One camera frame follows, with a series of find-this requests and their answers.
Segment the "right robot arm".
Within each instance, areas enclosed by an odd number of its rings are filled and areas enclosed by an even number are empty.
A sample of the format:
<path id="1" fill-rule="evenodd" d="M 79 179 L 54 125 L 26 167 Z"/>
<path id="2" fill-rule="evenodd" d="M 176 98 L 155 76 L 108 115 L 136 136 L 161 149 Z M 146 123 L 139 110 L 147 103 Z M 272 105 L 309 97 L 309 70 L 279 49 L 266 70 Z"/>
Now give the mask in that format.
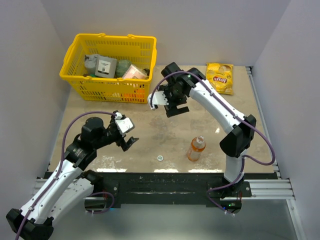
<path id="1" fill-rule="evenodd" d="M 184 105 L 190 97 L 207 110 L 223 128 L 226 136 L 219 146 L 226 155 L 223 192 L 230 197 L 240 190 L 240 181 L 244 176 L 242 157 L 247 152 L 254 138 L 257 120 L 253 115 L 244 115 L 233 108 L 206 80 L 195 67 L 183 71 L 172 62 L 162 71 L 166 84 L 157 87 L 167 101 L 164 106 L 167 117 L 173 117 L 189 111 Z"/>

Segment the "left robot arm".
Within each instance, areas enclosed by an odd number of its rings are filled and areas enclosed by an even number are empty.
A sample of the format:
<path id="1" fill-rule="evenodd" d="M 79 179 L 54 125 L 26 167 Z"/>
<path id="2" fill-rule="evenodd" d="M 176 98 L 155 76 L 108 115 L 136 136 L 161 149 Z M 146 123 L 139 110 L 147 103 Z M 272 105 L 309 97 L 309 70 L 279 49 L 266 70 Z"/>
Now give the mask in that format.
<path id="1" fill-rule="evenodd" d="M 85 197 L 99 196 L 103 178 L 87 166 L 97 157 L 97 150 L 115 143 L 127 151 L 137 138 L 125 140 L 134 129 L 132 120 L 118 111 L 109 114 L 108 126 L 99 117 L 85 121 L 81 132 L 69 146 L 61 147 L 61 158 L 54 172 L 37 193 L 21 208 L 6 215 L 16 239 L 48 240 L 57 222 Z"/>

